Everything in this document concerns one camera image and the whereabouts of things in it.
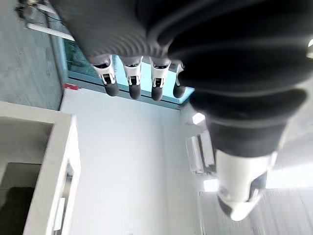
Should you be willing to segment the left robot hand black cloth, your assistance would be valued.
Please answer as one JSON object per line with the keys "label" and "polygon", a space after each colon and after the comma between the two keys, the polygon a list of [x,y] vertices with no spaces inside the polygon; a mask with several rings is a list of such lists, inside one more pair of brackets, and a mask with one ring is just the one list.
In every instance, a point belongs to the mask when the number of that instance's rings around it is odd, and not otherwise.
{"label": "left robot hand black cloth", "polygon": [[291,119],[313,76],[310,0],[53,0],[51,5],[103,82],[118,93],[120,57],[130,95],[151,60],[152,98],[178,66],[175,97],[206,117],[223,212],[241,221],[263,195]]}

